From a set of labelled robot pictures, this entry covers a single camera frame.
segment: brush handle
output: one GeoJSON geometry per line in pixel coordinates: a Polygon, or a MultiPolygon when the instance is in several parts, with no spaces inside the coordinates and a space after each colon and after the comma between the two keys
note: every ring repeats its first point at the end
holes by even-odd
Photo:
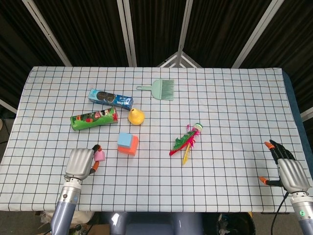
{"type": "Polygon", "coordinates": [[[152,86],[149,87],[138,86],[136,87],[136,89],[141,91],[152,91],[152,86]]]}

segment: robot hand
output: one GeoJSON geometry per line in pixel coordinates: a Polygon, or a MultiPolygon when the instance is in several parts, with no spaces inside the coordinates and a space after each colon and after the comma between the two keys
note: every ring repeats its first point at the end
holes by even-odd
{"type": "Polygon", "coordinates": [[[281,144],[269,140],[269,142],[265,142],[265,145],[272,153],[280,180],[270,181],[264,177],[259,177],[259,179],[269,186],[284,187],[290,194],[306,192],[310,188],[310,184],[301,163],[281,144]]]}

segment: pink and blue block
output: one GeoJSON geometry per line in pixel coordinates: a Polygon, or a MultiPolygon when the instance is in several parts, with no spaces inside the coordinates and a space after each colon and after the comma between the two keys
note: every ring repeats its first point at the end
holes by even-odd
{"type": "Polygon", "coordinates": [[[129,133],[120,133],[117,141],[117,149],[121,153],[135,155],[139,139],[129,133]]]}

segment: plastic brush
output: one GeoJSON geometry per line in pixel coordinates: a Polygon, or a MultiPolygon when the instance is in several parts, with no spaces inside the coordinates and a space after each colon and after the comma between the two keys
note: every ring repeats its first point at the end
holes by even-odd
{"type": "Polygon", "coordinates": [[[138,86],[137,90],[151,91],[152,96],[155,99],[174,99],[174,81],[158,79],[153,82],[152,86],[138,86]]]}

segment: oreo package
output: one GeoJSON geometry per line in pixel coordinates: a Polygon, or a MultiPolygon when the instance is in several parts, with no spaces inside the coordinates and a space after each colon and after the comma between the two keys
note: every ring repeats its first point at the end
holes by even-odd
{"type": "Polygon", "coordinates": [[[111,94],[95,89],[90,90],[88,98],[94,103],[122,107],[123,109],[127,110],[130,110],[133,105],[132,97],[119,94],[111,94]]]}

